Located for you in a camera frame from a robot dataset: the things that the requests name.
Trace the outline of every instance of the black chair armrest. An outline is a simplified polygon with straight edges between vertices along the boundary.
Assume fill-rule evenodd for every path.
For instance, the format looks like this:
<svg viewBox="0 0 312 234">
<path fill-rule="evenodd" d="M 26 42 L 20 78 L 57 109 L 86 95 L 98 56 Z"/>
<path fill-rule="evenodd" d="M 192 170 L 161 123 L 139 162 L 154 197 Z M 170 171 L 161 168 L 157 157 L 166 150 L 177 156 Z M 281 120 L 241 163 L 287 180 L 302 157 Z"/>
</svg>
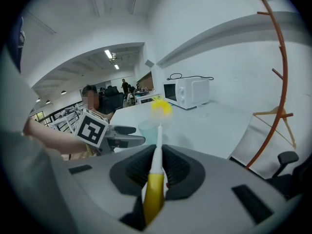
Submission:
<svg viewBox="0 0 312 234">
<path fill-rule="evenodd" d="M 283 152 L 277 158 L 281 165 L 288 165 L 299 160 L 298 154 L 294 151 Z"/>
<path fill-rule="evenodd" d="M 287 152 L 283 152 L 281 154 L 279 154 L 277 156 L 278 158 L 278 162 L 280 164 L 280 167 L 278 168 L 278 170 L 273 174 L 272 177 L 276 177 L 278 176 L 281 171 L 284 170 L 284 168 L 291 163 L 294 163 L 296 161 L 299 160 L 298 154 L 294 151 L 287 151 Z"/>
</svg>

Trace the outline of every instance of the microwave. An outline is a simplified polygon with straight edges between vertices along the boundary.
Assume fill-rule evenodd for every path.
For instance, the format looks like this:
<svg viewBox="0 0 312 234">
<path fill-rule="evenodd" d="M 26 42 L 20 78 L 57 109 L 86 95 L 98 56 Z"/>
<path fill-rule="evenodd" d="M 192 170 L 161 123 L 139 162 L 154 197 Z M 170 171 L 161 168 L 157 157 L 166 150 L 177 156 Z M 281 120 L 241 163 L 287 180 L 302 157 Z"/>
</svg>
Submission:
<svg viewBox="0 0 312 234">
<path fill-rule="evenodd" d="M 163 83 L 164 100 L 184 109 L 209 102 L 209 79 L 201 77 L 171 79 Z"/>
</svg>

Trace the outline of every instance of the yellow handle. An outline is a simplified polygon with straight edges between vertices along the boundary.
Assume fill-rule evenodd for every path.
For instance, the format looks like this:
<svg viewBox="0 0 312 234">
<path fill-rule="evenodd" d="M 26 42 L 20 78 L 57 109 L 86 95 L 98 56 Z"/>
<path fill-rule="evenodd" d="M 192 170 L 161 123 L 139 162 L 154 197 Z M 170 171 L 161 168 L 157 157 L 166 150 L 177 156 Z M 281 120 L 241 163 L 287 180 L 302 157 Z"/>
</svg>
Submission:
<svg viewBox="0 0 312 234">
<path fill-rule="evenodd" d="M 149 225 L 164 205 L 164 175 L 149 174 L 143 203 L 144 219 Z"/>
</svg>

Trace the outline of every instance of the white brush handle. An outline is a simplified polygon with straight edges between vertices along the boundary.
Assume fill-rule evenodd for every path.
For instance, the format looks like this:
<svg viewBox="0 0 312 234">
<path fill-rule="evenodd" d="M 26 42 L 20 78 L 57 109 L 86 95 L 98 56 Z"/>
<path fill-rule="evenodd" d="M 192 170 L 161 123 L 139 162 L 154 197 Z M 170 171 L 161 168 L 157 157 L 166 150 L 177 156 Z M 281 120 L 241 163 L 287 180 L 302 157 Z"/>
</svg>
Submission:
<svg viewBox="0 0 312 234">
<path fill-rule="evenodd" d="M 164 174 L 162 170 L 162 126 L 158 126 L 158 135 L 157 135 L 157 146 L 154 151 L 152 165 L 151 165 L 151 174 Z"/>
</svg>

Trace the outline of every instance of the microwave door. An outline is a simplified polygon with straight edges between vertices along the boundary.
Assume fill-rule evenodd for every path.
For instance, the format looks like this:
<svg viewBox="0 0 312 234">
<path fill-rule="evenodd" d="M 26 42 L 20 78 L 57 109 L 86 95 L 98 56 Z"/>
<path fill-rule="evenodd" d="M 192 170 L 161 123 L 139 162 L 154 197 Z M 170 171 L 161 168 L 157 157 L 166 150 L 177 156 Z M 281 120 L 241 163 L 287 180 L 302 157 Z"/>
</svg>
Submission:
<svg viewBox="0 0 312 234">
<path fill-rule="evenodd" d="M 164 84 L 165 97 L 176 102 L 176 84 Z"/>
</svg>

